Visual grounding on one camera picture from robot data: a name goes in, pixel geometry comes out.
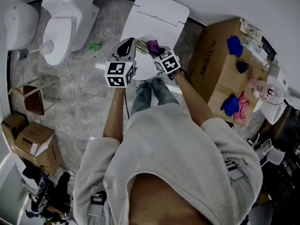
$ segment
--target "gray sweatshirt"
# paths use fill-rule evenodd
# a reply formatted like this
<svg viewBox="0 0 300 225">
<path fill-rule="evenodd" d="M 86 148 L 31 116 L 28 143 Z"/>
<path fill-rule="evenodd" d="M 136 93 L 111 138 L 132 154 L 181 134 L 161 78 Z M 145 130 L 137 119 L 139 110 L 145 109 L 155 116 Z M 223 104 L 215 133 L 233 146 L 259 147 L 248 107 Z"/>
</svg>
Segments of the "gray sweatshirt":
<svg viewBox="0 0 300 225">
<path fill-rule="evenodd" d="M 223 120 L 199 127 L 179 105 L 159 105 L 131 116 L 121 146 L 113 138 L 89 142 L 75 180 L 78 224 L 129 224 L 139 173 L 163 179 L 213 225 L 240 224 L 263 180 L 257 155 Z M 99 191 L 107 193 L 104 206 L 91 205 Z"/>
</svg>

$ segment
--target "pink bottle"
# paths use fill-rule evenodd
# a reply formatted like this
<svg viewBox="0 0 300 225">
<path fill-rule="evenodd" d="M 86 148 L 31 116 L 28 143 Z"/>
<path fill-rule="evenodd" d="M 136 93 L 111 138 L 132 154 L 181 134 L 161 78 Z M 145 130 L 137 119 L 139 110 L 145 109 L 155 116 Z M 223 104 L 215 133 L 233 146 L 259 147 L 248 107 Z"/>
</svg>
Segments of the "pink bottle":
<svg viewBox="0 0 300 225">
<path fill-rule="evenodd" d="M 261 97 L 269 100 L 274 95 L 274 87 L 267 84 L 265 81 L 249 79 L 248 85 L 258 91 Z"/>
</svg>

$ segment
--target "marble floor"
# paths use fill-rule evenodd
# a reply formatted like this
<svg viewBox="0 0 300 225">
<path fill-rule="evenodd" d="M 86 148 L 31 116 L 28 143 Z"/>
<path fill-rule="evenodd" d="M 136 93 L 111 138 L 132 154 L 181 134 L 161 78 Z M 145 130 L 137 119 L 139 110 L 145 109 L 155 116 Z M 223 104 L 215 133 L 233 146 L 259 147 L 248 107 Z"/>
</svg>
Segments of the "marble floor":
<svg viewBox="0 0 300 225">
<path fill-rule="evenodd" d="M 95 68 L 95 64 L 104 63 L 112 47 L 120 41 L 133 2 L 128 0 L 94 0 L 94 4 L 100 8 L 100 11 L 88 41 L 81 50 L 71 53 L 68 63 L 74 79 L 76 100 L 82 108 L 92 134 L 100 137 L 109 112 L 113 89 L 107 87 L 104 71 Z M 36 36 L 28 45 L 30 50 L 39 48 L 45 27 L 50 19 L 48 11 L 41 8 L 40 1 L 34 2 L 32 5 L 39 12 L 40 19 Z M 180 57 L 184 68 L 188 66 L 201 30 L 199 25 L 187 21 L 178 39 L 174 50 Z M 92 43 L 100 42 L 102 48 L 94 57 L 95 52 L 91 52 L 89 46 Z M 67 69 L 67 61 L 57 66 L 50 66 L 39 52 L 32 53 L 27 59 L 18 61 L 16 60 L 16 52 L 12 52 L 11 87 L 21 86 L 41 75 L 44 75 L 46 80 L 52 77 L 60 79 L 55 85 L 43 89 L 44 107 L 46 108 L 52 102 L 57 101 L 55 106 L 48 110 L 44 116 L 39 116 L 27 112 L 23 101 L 12 95 L 13 109 L 26 114 L 29 121 L 36 121 L 54 129 L 63 158 L 61 166 L 77 172 L 90 134 L 84 118 L 73 100 L 72 82 Z M 126 93 L 130 112 L 135 97 L 135 86 L 130 84 Z M 187 111 L 182 95 L 174 95 Z M 155 97 L 153 97 L 152 103 L 157 104 Z M 124 107 L 124 127 L 127 120 Z M 257 132 L 263 120 L 263 115 L 258 112 L 254 114 L 248 127 L 235 126 L 234 130 L 244 139 L 247 139 Z"/>
</svg>

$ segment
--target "black cable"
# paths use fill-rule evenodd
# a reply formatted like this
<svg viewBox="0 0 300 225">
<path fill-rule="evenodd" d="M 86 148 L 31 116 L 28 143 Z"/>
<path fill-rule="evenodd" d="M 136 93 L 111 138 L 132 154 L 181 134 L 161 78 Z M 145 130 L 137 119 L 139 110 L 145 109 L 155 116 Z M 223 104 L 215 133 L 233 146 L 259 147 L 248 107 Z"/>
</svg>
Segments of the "black cable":
<svg viewBox="0 0 300 225">
<path fill-rule="evenodd" d="M 193 88 L 195 88 L 194 85 L 193 85 L 193 83 L 192 83 L 192 81 L 191 81 L 191 79 L 190 79 L 189 76 L 187 75 L 186 71 L 183 70 L 183 68 L 181 68 L 181 69 L 182 69 L 184 75 L 187 77 L 188 82 L 192 85 Z"/>
<path fill-rule="evenodd" d="M 126 111 L 127 111 L 127 116 L 128 116 L 128 120 L 129 120 L 129 112 L 128 112 L 128 107 L 127 107 L 126 92 L 125 92 L 125 105 L 126 105 Z"/>
</svg>

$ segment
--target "large cardboard box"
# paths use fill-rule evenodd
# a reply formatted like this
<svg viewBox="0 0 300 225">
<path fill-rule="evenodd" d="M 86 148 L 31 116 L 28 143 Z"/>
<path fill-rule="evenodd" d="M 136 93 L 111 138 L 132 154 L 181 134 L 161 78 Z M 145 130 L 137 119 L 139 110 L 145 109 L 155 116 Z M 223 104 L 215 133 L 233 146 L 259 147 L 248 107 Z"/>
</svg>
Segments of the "large cardboard box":
<svg viewBox="0 0 300 225">
<path fill-rule="evenodd" d="M 17 153 L 54 175 L 62 158 L 54 131 L 36 122 L 32 122 L 17 137 L 15 141 Z"/>
<path fill-rule="evenodd" d="M 240 58 L 230 55 L 227 39 L 238 36 L 242 39 L 240 19 L 231 19 L 219 22 L 204 28 L 199 36 L 193 57 L 188 66 L 187 73 L 191 78 L 197 92 L 203 97 L 215 117 L 245 126 L 249 123 L 251 113 L 257 103 L 248 86 L 250 78 L 266 80 L 268 72 L 263 71 L 258 61 L 247 49 L 243 49 Z M 238 61 L 249 64 L 247 72 L 240 74 L 236 68 Z M 246 113 L 246 123 L 237 122 L 227 117 L 220 108 L 228 97 L 234 94 L 240 97 L 246 91 L 249 100 L 249 109 Z"/>
<path fill-rule="evenodd" d="M 28 126 L 26 115 L 14 112 L 1 122 L 2 131 L 10 148 L 15 150 L 15 140 L 19 133 Z"/>
</svg>

